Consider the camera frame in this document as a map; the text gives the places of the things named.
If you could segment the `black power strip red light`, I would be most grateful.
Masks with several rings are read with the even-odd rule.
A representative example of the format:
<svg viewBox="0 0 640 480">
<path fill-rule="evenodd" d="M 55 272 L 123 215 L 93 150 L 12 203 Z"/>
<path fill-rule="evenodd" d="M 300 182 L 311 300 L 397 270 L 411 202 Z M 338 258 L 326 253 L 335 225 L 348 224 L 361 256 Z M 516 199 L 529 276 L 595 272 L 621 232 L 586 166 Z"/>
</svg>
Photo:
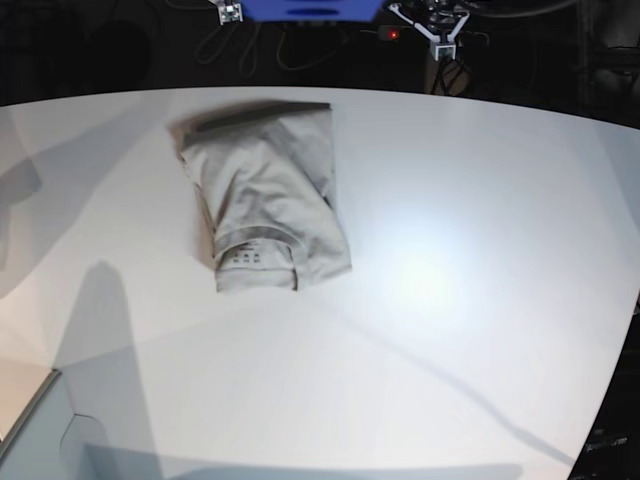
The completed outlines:
<svg viewBox="0 0 640 480">
<path fill-rule="evenodd" d="M 400 39 L 403 32 L 410 30 L 414 30 L 424 36 L 427 39 L 429 46 L 434 47 L 436 50 L 449 49 L 464 45 L 464 41 L 458 39 L 458 37 L 463 34 L 461 29 L 454 29 L 449 33 L 440 35 L 429 31 L 421 24 L 409 26 L 381 25 L 374 30 L 374 33 L 381 41 L 394 42 Z"/>
</svg>

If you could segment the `grey t-shirt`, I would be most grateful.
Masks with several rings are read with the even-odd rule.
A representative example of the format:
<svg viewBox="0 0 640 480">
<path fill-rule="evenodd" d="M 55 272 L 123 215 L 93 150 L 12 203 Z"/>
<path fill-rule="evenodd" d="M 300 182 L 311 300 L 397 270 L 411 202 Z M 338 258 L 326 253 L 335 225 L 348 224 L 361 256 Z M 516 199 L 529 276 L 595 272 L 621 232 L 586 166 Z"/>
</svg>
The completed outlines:
<svg viewBox="0 0 640 480">
<path fill-rule="evenodd" d="M 351 270 L 335 212 L 330 104 L 246 102 L 186 117 L 170 132 L 218 291 L 302 290 Z"/>
</svg>

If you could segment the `blue box at top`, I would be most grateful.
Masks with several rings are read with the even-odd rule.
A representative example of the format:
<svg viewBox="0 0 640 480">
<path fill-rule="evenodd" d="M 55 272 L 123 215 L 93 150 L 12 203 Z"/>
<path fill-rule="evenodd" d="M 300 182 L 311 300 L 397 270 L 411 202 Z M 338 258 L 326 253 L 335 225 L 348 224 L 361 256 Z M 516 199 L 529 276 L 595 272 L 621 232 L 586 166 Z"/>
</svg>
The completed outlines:
<svg viewBox="0 0 640 480">
<path fill-rule="evenodd" d="M 245 0 L 243 10 L 260 22 L 369 22 L 383 0 Z"/>
</svg>

